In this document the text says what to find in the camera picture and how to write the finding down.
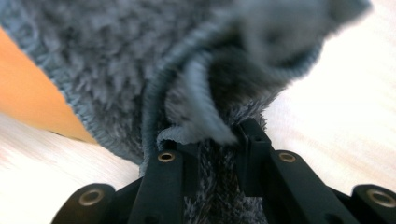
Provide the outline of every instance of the orange surface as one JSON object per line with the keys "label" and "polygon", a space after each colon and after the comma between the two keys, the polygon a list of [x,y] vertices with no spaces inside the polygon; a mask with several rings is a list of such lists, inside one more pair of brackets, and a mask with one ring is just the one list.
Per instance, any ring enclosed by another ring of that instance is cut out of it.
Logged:
{"label": "orange surface", "polygon": [[40,129],[95,143],[56,86],[2,29],[0,112]]}

